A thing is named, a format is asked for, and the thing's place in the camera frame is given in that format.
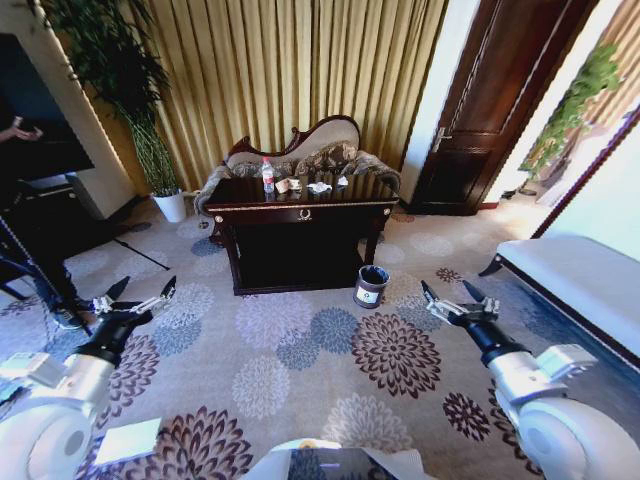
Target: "small trash can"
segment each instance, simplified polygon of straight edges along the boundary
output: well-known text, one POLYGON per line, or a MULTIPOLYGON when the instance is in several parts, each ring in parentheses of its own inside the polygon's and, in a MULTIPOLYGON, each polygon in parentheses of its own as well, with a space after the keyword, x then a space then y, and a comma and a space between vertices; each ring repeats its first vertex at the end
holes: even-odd
POLYGON ((384 287, 389 283, 389 274, 376 265, 365 265, 358 271, 353 301, 364 308, 376 308, 382 301, 384 287))

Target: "table top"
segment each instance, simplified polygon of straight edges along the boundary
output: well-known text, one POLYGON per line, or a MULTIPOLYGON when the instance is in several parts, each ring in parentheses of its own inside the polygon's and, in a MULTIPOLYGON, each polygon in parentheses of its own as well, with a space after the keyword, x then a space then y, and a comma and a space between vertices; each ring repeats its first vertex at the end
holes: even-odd
POLYGON ((277 189, 273 194, 264 191, 262 178, 223 178, 214 190, 204 208, 209 211, 220 211, 239 207, 253 206, 283 206, 283 205, 377 205, 396 203, 397 194, 386 184, 376 178, 374 174, 347 175, 347 186, 339 186, 340 175, 330 173, 320 174, 311 180, 307 176, 289 177, 299 178, 301 190, 279 194, 277 189), (313 193, 308 188, 309 183, 324 182, 331 185, 331 190, 313 193))

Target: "dark wooden door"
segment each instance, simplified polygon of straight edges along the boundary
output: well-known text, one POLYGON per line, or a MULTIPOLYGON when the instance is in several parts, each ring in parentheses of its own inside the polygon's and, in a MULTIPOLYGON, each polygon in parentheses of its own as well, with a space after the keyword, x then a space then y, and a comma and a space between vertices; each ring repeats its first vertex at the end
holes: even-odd
POLYGON ((594 4, 592 0, 480 3, 412 211, 477 212, 594 4))

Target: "drawer handle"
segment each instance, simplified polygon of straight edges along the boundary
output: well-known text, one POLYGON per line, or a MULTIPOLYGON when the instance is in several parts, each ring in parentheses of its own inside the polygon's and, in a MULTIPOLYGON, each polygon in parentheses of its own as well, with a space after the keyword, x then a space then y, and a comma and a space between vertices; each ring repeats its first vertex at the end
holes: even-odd
POLYGON ((308 208, 300 209, 298 215, 300 216, 300 220, 302 221, 311 220, 311 210, 309 210, 308 208))

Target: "dark wooden table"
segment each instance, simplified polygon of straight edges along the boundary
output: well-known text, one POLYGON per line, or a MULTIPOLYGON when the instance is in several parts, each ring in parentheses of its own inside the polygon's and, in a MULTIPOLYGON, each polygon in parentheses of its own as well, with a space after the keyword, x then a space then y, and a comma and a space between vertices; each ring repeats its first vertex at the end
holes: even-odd
POLYGON ((332 185, 266 194, 261 178, 222 179, 205 204, 229 255, 235 295, 353 286, 373 263, 378 236, 398 196, 372 174, 317 175, 332 185), (367 238, 364 261, 358 241, 367 238))

